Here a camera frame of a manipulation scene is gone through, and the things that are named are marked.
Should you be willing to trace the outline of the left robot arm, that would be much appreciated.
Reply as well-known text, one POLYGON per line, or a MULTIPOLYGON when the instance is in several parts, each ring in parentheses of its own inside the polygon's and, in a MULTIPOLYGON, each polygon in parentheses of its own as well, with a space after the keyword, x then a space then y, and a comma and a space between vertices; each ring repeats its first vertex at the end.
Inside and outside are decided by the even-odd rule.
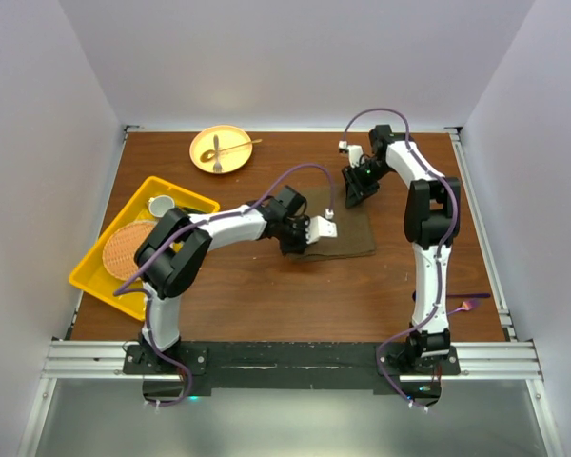
POLYGON ((282 254, 307 247, 310 218, 306 198, 290 186, 261 202, 206 215, 169 210, 137 249, 142 271, 145 322, 139 346, 147 373, 183 374, 179 313, 181 298, 193 284, 207 254, 240 242, 274 238, 282 254))

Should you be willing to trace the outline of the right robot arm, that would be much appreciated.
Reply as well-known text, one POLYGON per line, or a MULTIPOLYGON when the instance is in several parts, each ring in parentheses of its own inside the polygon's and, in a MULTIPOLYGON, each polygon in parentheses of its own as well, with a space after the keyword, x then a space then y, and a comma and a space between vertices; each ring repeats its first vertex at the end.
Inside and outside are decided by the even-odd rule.
POLYGON ((377 193, 379 181, 394 172, 407 187, 404 235, 415 259, 415 307, 402 350, 379 356, 401 372, 425 374, 448 358, 451 335, 446 311, 446 276, 452 245, 460 228, 461 182, 446 177, 421 155, 409 135, 389 125, 369 133, 372 154, 345 139, 339 152, 347 155, 342 169, 345 206, 351 209, 377 193))

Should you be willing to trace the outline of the brown cloth napkin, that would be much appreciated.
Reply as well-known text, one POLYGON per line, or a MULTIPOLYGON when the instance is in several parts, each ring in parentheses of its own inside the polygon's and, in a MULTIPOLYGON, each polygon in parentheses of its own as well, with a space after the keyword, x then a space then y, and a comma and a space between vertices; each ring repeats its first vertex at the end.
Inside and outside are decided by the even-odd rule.
POLYGON ((336 238, 322 238, 310 245, 303 254, 289 253, 285 257, 297 262, 315 262, 371 256, 376 242, 367 210, 363 206, 345 207, 345 186, 336 187, 334 222, 336 238))

